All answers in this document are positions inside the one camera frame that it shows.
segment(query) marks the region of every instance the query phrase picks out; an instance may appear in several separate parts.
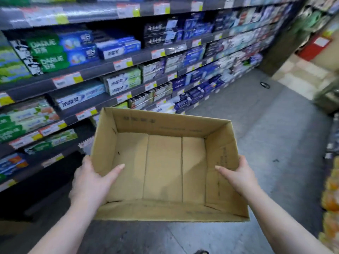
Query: gray floor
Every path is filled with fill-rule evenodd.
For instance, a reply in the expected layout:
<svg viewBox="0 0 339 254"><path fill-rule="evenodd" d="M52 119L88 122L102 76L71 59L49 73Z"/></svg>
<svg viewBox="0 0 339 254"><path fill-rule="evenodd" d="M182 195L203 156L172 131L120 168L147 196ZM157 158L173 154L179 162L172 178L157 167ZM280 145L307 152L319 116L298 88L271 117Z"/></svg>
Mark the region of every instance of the gray floor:
<svg viewBox="0 0 339 254"><path fill-rule="evenodd" d="M260 81L271 85L260 86ZM261 187L311 233L321 230L322 162L332 119L307 99L253 70L190 115L230 119L239 152ZM36 214L37 222L3 243L0 253L27 253L65 213L67 196ZM273 253L251 214L246 223L93 221L79 253Z"/></svg>

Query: hand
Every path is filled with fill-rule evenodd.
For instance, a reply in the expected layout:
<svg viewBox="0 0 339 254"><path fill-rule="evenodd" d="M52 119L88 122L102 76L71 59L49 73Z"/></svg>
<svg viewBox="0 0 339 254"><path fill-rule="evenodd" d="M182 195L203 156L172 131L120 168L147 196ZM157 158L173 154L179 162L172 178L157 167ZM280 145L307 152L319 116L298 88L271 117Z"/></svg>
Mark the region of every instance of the hand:
<svg viewBox="0 0 339 254"><path fill-rule="evenodd" d="M71 207L80 205L82 209L96 212L124 167L125 164L118 165L101 177L94 171L90 156L85 156L82 166L74 173L73 187L70 191Z"/></svg>
<svg viewBox="0 0 339 254"><path fill-rule="evenodd" d="M215 166L233 186L237 193L245 196L248 191L253 191L256 188L260 189L258 181L255 177L254 171L247 163L245 156L239 156L239 167L235 170L229 170L221 166Z"/></svg>

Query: cardboard box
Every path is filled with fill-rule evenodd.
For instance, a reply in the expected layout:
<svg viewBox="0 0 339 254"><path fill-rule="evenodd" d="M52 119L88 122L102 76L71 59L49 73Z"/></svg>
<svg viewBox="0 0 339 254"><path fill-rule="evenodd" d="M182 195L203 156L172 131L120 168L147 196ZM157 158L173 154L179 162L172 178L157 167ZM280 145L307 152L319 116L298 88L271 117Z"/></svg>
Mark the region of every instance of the cardboard box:
<svg viewBox="0 0 339 254"><path fill-rule="evenodd" d="M249 220L246 201L214 169L239 165L229 120L103 108L92 162L102 176L126 164L96 219Z"/></svg>

